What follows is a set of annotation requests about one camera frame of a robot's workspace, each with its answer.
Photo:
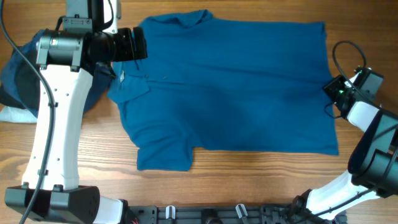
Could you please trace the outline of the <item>blue polo shirt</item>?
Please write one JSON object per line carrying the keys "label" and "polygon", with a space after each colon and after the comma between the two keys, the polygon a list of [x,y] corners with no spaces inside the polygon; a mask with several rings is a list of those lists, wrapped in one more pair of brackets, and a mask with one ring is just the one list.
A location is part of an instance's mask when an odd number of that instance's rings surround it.
{"label": "blue polo shirt", "polygon": [[210,11],[141,22],[147,58],[113,65],[108,97],[139,170],[187,171],[193,150],[337,155],[323,85],[324,22],[248,22]]}

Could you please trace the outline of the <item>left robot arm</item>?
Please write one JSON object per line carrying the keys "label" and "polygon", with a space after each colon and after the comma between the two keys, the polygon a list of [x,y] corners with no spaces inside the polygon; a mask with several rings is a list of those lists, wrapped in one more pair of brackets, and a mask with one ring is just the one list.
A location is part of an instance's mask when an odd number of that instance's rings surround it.
{"label": "left robot arm", "polygon": [[55,223],[137,223],[125,200],[80,185],[78,144],[86,98],[97,64],[147,57],[140,27],[115,34],[96,30],[46,30],[32,66],[41,81],[32,154],[22,182],[6,189],[6,205],[22,221]]}

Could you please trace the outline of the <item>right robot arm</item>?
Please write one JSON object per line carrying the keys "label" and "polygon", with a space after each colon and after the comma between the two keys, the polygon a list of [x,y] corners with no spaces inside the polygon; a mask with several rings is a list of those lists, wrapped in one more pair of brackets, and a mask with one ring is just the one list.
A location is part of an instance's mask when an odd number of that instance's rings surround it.
{"label": "right robot arm", "polygon": [[309,189],[285,207],[262,207],[283,223],[342,223],[345,211],[361,202],[397,194],[397,115],[370,103],[383,81],[373,72],[339,75],[323,90],[340,116],[363,131],[348,169],[319,189]]}

